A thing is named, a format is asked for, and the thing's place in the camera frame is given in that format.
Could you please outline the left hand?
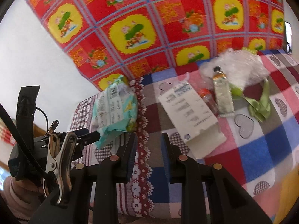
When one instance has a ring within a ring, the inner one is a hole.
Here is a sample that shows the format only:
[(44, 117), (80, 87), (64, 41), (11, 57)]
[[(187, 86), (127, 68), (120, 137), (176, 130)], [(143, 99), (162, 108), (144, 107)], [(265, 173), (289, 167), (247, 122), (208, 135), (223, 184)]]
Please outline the left hand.
[(36, 186), (32, 181), (30, 180), (15, 180), (15, 183), (17, 186), (25, 189), (25, 190), (28, 190), (28, 191), (31, 191), (31, 192), (34, 192), (34, 193), (39, 193), (39, 195), (43, 194), (44, 191), (43, 191), (43, 187), (38, 187)]

